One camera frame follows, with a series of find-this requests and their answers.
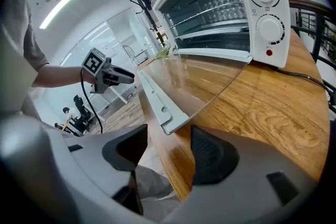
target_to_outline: wood grain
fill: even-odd
[[[309,51],[294,31],[291,32],[284,70],[321,80]],[[189,194],[195,173],[190,149],[191,124],[266,142],[301,166],[312,178],[320,178],[327,156],[330,123],[325,91],[314,83],[252,62],[224,92],[169,136],[159,126],[138,79],[137,83],[149,135],[181,200]]]

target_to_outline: gray sleeve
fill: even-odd
[[[38,71],[42,66],[48,64],[48,60],[36,42],[35,33],[32,28],[30,8],[28,7],[29,23],[24,38],[24,57],[30,65]]]

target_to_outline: toaster oven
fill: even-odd
[[[286,64],[288,0],[157,0],[153,10],[177,54]]]

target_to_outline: gray shirt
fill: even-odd
[[[26,0],[5,1],[1,12],[0,27],[10,44],[38,71],[48,64],[48,60],[36,42],[31,24],[30,7]],[[22,111],[40,119],[29,96],[23,104]]]

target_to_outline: black cable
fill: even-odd
[[[288,71],[283,71],[283,70],[281,70],[281,69],[279,69],[279,68],[276,68],[275,71],[276,71],[276,72],[279,72],[279,73],[281,73],[281,74],[286,74],[286,75],[290,75],[290,76],[295,76],[295,77],[301,77],[301,78],[309,79],[310,81],[314,82],[315,84],[317,84],[317,85],[323,87],[323,88],[327,91],[327,93],[328,93],[329,95],[332,94],[332,92],[328,89],[328,87],[327,87],[326,85],[324,85],[321,81],[318,81],[317,79],[312,78],[312,77],[309,76],[309,75],[300,74],[300,73],[293,73],[293,72],[288,72]]]
[[[80,70],[80,84],[82,86],[82,90],[83,90],[83,93],[84,93],[84,96],[86,98],[86,100],[88,101],[90,107],[91,107],[91,110],[93,111],[94,115],[96,116],[98,122],[99,122],[99,125],[100,125],[100,133],[102,134],[103,133],[103,125],[101,125],[101,122],[100,122],[100,119],[98,118],[98,115],[96,114],[88,96],[86,95],[86,92],[85,92],[85,89],[84,89],[84,80],[83,80],[83,71],[84,71],[84,68],[82,67],[82,69]]]

